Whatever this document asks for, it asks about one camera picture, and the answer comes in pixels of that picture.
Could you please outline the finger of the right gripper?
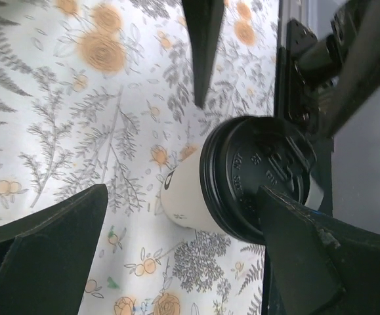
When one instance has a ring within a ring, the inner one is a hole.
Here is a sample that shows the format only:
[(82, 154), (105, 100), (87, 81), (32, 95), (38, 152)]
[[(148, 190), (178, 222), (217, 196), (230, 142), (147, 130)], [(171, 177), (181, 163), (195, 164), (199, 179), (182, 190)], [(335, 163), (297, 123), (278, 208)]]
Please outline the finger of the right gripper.
[(213, 71), (217, 43), (224, 15), (221, 0), (182, 0), (182, 7), (192, 48), (194, 102), (205, 106)]
[(380, 1), (370, 1), (350, 46), (321, 135), (333, 137), (380, 87)]

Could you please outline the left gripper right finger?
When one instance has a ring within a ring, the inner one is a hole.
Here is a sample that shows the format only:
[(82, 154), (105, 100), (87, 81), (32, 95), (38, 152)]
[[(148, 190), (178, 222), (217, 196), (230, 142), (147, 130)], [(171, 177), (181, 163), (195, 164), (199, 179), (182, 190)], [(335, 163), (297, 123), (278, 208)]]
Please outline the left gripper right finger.
[(261, 186), (258, 216), (287, 314), (380, 314), (380, 234)]

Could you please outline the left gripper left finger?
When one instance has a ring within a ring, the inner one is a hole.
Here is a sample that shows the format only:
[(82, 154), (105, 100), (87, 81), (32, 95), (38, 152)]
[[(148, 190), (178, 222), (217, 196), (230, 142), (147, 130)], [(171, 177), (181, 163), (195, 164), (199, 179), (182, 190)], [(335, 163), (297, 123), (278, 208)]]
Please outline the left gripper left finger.
[(96, 184), (0, 226), (0, 314), (77, 314), (108, 204)]

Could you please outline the white paper coffee cup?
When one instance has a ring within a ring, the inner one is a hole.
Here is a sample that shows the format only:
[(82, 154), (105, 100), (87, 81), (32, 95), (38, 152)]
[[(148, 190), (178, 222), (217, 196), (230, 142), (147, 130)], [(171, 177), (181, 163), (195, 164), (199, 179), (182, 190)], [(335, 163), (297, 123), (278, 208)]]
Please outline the white paper coffee cup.
[(207, 208), (200, 181), (198, 148), (165, 178), (160, 202), (164, 213), (179, 226), (224, 234)]

